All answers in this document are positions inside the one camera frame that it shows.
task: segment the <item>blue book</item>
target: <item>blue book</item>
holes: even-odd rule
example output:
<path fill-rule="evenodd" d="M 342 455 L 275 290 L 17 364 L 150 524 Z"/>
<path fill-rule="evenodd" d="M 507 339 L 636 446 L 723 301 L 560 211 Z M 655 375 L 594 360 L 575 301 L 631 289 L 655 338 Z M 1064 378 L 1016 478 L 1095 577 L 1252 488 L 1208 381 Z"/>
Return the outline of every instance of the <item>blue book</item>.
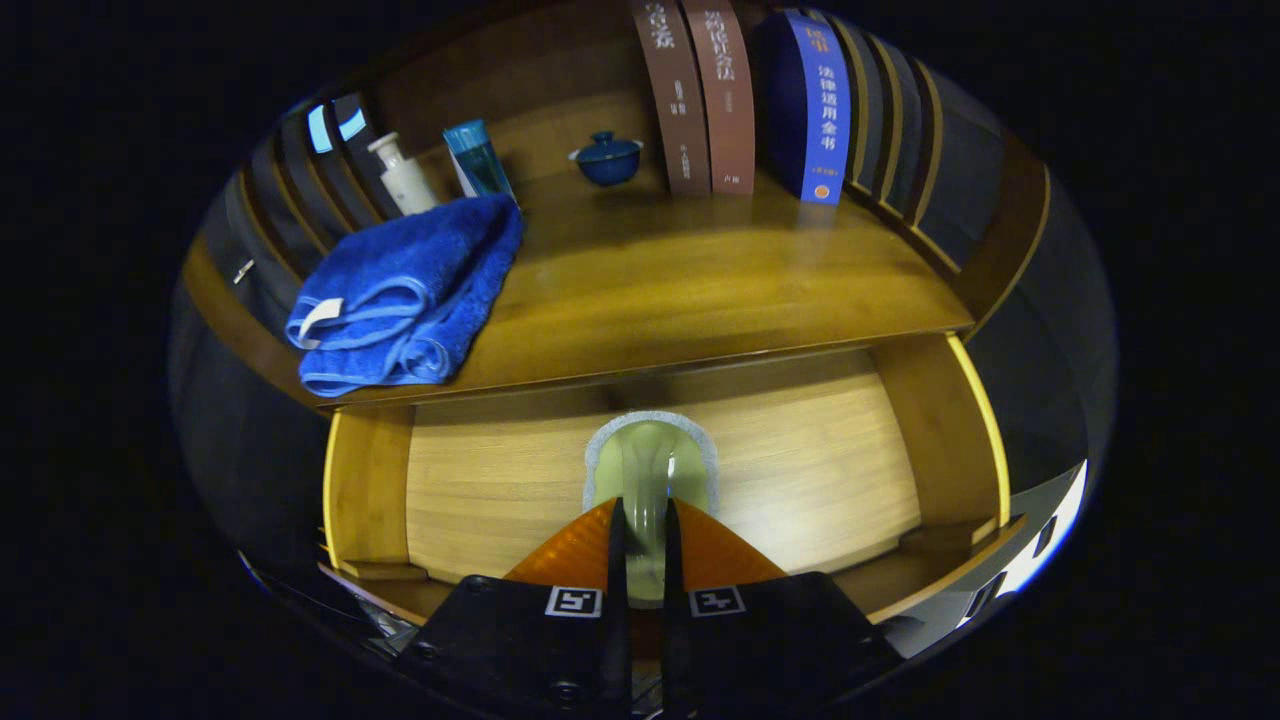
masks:
<path fill-rule="evenodd" d="M 805 202 L 836 205 L 849 159 L 849 73 L 835 31 L 787 9 L 755 31 L 765 151 L 782 184 Z"/>

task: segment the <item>brown book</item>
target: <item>brown book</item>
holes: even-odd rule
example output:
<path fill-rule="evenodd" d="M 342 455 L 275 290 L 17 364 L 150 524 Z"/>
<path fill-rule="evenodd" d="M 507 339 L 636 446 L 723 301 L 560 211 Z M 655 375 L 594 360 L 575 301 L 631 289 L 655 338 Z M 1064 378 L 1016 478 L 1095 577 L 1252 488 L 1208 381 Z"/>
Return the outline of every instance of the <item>brown book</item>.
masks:
<path fill-rule="evenodd" d="M 673 195 L 710 195 L 707 114 L 689 28 L 676 0 L 631 0 L 658 105 L 662 151 Z"/>
<path fill-rule="evenodd" d="M 712 190 L 751 195 L 755 184 L 755 108 L 742 28 L 728 0 L 680 0 L 694 36 L 707 99 Z"/>

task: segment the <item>blue towel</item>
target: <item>blue towel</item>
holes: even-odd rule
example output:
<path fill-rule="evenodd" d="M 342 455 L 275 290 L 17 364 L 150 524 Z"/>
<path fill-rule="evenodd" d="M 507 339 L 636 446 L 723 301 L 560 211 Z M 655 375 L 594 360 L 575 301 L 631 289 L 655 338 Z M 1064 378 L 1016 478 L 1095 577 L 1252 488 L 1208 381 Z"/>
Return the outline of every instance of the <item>blue towel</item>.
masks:
<path fill-rule="evenodd" d="M 310 350 L 298 368 L 302 384 L 337 397 L 451 379 L 489 319 L 522 236 L 515 202 L 494 193 L 344 238 L 303 283 L 285 325 L 289 340 Z"/>

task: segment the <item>white bottle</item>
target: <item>white bottle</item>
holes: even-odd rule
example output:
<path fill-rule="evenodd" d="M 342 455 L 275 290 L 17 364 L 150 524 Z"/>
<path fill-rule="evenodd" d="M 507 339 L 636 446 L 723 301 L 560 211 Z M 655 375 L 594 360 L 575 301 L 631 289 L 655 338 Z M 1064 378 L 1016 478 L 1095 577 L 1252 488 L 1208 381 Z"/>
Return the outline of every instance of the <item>white bottle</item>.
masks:
<path fill-rule="evenodd" d="M 426 176 L 422 167 L 413 158 L 404 159 L 401 154 L 399 133 L 384 135 L 369 143 L 369 151 L 376 152 L 387 170 L 383 172 L 383 184 L 387 192 L 392 193 L 392 200 L 406 215 L 426 213 L 439 205 L 431 187 L 426 184 Z"/>

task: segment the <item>blue bottle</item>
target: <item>blue bottle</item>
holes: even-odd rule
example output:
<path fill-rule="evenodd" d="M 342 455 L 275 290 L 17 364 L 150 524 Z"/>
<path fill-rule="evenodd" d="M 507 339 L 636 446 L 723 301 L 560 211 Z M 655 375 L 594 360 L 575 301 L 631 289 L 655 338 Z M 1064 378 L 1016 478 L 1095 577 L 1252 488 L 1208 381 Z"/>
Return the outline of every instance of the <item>blue bottle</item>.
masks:
<path fill-rule="evenodd" d="M 511 191 L 507 173 L 493 151 L 484 120 L 467 120 L 444 131 L 444 142 L 458 164 L 463 190 L 470 186 L 475 195 L 506 192 L 515 200 L 516 193 Z"/>

